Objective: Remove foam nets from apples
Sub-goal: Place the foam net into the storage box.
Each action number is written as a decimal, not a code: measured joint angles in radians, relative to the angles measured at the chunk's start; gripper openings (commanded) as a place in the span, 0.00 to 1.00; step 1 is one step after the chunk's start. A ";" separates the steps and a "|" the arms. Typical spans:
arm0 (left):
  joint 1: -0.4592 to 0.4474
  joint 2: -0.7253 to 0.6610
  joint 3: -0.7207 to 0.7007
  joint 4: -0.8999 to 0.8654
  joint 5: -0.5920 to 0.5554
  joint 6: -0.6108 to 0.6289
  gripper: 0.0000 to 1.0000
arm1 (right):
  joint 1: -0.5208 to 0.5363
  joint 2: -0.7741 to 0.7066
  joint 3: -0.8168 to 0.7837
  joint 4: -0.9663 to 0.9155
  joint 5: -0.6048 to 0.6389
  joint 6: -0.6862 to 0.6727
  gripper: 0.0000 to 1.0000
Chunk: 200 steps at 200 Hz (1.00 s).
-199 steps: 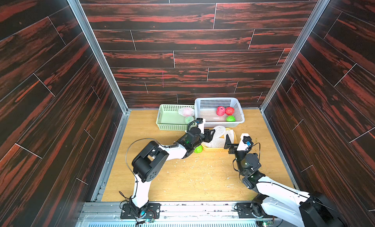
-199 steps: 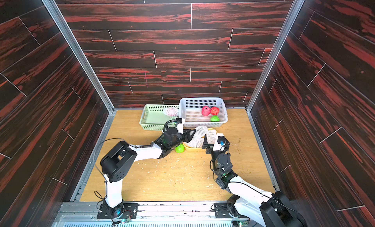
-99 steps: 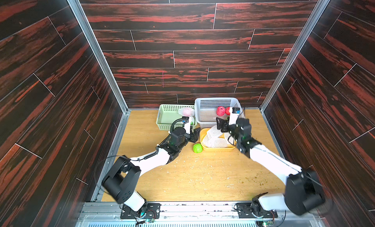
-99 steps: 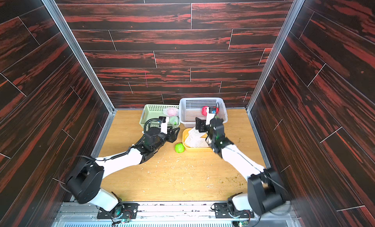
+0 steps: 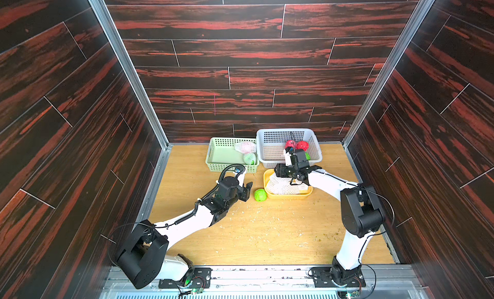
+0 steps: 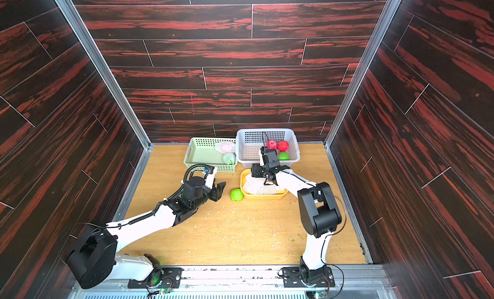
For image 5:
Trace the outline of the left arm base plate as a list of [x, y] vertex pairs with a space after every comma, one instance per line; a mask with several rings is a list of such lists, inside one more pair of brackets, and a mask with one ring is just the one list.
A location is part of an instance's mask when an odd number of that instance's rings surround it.
[[208, 289], [211, 283], [212, 268], [195, 267], [194, 271], [188, 271], [178, 281], [163, 279], [158, 283], [159, 289]]

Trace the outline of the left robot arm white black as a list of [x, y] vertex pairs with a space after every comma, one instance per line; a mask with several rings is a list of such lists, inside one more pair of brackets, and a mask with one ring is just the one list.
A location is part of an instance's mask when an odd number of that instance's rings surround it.
[[177, 287], [187, 287], [195, 279], [194, 264], [182, 254], [169, 255], [178, 242], [200, 230], [209, 228], [225, 218], [237, 201], [248, 201], [252, 182], [244, 183], [244, 175], [227, 176], [194, 208], [174, 219], [153, 224], [143, 220], [136, 224], [112, 256], [136, 289], [152, 281], [168, 280]]

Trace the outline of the red apple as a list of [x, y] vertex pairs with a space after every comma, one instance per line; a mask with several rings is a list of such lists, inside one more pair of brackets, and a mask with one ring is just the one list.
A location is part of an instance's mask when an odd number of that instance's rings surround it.
[[297, 142], [296, 144], [296, 149], [301, 149], [305, 152], [307, 152], [307, 150], [310, 148], [310, 145], [309, 143], [307, 143], [306, 141], [299, 141]]

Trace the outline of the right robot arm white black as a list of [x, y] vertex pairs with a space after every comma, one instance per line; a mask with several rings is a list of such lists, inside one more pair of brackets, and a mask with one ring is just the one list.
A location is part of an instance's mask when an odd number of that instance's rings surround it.
[[370, 238], [386, 220], [380, 197], [372, 185], [349, 182], [318, 165], [311, 165], [302, 149], [287, 147], [284, 157], [285, 162], [275, 167], [277, 177], [291, 179], [291, 185], [301, 182], [317, 188], [340, 202], [346, 234], [340, 251], [333, 258], [331, 274], [337, 284], [343, 285], [345, 278], [358, 274]]

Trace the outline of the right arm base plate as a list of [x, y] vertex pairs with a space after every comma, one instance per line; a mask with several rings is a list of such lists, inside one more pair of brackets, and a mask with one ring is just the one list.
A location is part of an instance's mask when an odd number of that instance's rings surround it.
[[313, 279], [315, 287], [356, 287], [363, 288], [366, 282], [361, 272], [361, 266], [351, 270], [344, 270], [340, 266], [333, 268], [313, 267], [309, 276]]

